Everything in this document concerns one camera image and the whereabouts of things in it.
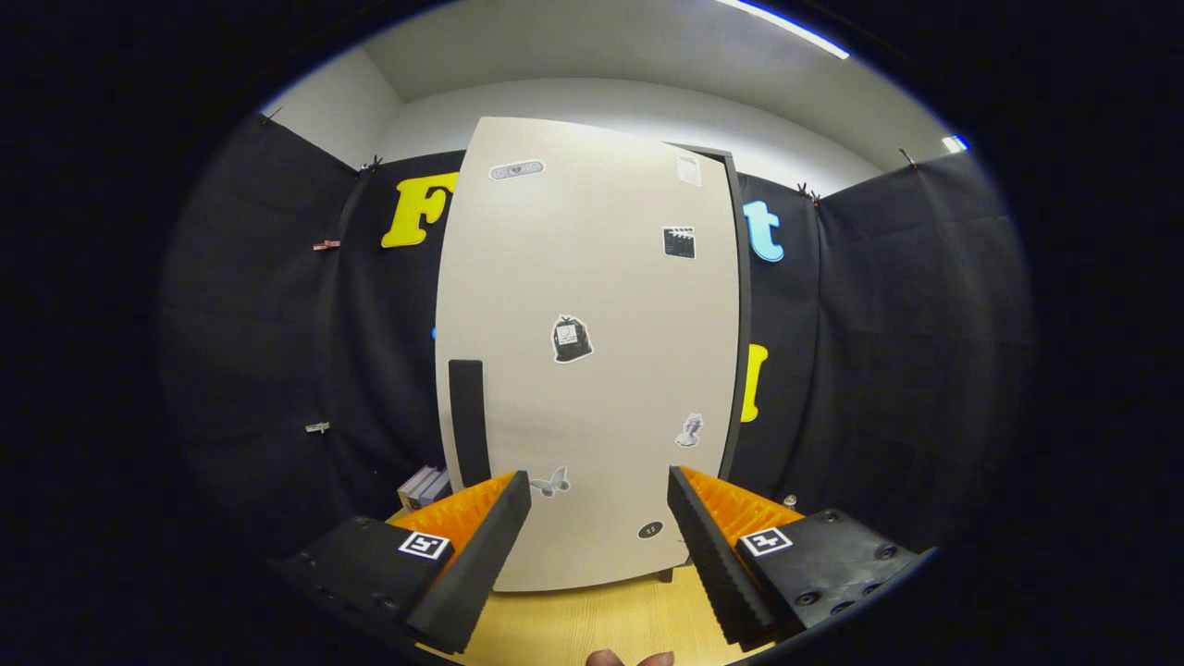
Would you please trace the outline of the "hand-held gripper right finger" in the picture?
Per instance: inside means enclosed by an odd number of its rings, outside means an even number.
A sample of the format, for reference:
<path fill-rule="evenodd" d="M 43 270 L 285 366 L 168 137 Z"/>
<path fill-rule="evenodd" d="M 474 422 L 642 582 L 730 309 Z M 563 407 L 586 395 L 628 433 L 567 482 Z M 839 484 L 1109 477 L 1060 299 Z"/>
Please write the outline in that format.
<path fill-rule="evenodd" d="M 839 510 L 804 515 L 686 465 L 667 502 L 723 639 L 792 646 L 855 617 L 929 561 Z"/>

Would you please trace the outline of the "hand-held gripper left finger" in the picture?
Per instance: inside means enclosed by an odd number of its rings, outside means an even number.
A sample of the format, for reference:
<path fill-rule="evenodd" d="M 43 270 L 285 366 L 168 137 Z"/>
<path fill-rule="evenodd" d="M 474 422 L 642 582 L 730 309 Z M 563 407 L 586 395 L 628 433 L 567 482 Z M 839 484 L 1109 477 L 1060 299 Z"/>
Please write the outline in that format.
<path fill-rule="evenodd" d="M 395 520 L 350 518 L 274 569 L 372 638 L 461 654 L 530 502 L 528 473 L 507 473 Z"/>

